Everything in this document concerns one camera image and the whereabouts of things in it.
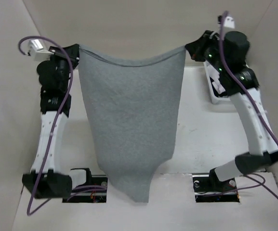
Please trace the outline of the grey tank top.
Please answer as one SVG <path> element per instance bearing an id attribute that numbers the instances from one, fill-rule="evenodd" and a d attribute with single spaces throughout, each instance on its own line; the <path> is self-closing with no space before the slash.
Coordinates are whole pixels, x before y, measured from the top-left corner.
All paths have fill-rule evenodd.
<path id="1" fill-rule="evenodd" d="M 79 80 L 99 168 L 137 203 L 173 156 L 185 68 L 184 46 L 125 60 L 79 48 Z"/>

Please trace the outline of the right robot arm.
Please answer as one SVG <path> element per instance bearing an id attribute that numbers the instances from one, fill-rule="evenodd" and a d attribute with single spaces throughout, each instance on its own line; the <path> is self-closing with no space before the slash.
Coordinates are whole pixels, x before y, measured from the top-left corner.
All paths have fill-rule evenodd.
<path id="1" fill-rule="evenodd" d="M 249 146 L 248 152 L 210 170 L 209 187 L 219 191 L 235 177 L 278 162 L 278 141 L 266 118 L 259 83 L 245 62 L 250 48 L 247 37 L 241 32 L 229 31 L 221 39 L 217 32 L 206 30 L 185 48 L 192 60 L 208 62 L 218 73 L 221 86 L 238 112 Z"/>

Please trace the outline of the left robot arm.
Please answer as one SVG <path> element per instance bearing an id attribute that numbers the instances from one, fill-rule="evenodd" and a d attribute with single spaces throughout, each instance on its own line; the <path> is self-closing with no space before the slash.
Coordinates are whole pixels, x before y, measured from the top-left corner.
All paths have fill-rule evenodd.
<path id="1" fill-rule="evenodd" d="M 68 83 L 79 64 L 79 45 L 62 49 L 51 46 L 49 50 L 32 45 L 31 50 L 40 60 L 37 74 L 41 85 L 41 132 L 34 163 L 22 176 L 22 183 L 35 199 L 66 199 L 73 188 L 72 178 L 61 173 L 58 154 L 70 113 Z"/>

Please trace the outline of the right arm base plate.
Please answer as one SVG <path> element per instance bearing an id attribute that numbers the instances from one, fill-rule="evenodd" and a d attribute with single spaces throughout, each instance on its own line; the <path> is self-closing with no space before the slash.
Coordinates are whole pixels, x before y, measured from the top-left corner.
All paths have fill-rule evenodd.
<path id="1" fill-rule="evenodd" d="M 239 203 L 234 178 L 214 183 L 208 174 L 195 174 L 192 180 L 197 203 Z"/>

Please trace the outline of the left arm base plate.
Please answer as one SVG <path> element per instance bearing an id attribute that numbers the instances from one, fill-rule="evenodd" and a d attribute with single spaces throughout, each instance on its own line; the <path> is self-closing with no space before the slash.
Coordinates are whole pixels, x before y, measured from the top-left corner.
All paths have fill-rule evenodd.
<path id="1" fill-rule="evenodd" d="M 69 198 L 62 203 L 105 203 L 108 178 L 106 175 L 91 175 L 86 183 L 75 187 Z"/>

